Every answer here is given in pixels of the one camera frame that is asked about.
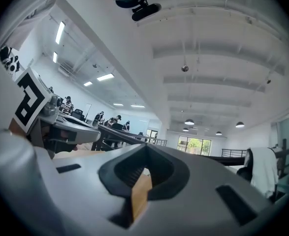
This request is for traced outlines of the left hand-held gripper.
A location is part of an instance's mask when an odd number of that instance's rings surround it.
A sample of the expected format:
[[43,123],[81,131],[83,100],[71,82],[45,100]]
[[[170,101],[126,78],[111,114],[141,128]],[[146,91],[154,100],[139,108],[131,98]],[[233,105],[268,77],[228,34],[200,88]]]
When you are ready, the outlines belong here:
[[13,119],[32,145],[46,149],[51,158],[100,139],[99,130],[60,111],[62,99],[48,89],[33,69],[24,71],[16,84],[25,96]]

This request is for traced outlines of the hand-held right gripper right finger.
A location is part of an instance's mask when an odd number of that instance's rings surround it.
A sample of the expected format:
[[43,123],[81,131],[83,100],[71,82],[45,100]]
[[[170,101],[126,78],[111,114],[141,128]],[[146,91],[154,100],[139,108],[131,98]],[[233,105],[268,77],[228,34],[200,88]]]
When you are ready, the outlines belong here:
[[248,236],[268,220],[271,203],[240,176],[210,157],[168,147],[132,145],[128,153],[141,153],[151,174],[165,173],[157,160],[173,162],[175,180],[167,187],[169,199],[149,200],[129,227],[131,236]]

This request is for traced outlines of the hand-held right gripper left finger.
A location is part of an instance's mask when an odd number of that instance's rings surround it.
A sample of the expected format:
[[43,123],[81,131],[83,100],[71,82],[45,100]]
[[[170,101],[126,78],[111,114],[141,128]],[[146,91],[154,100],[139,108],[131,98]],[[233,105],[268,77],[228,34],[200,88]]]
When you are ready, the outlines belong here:
[[27,140],[0,131],[0,196],[36,236],[145,236],[131,205],[99,181],[104,154],[62,162]]

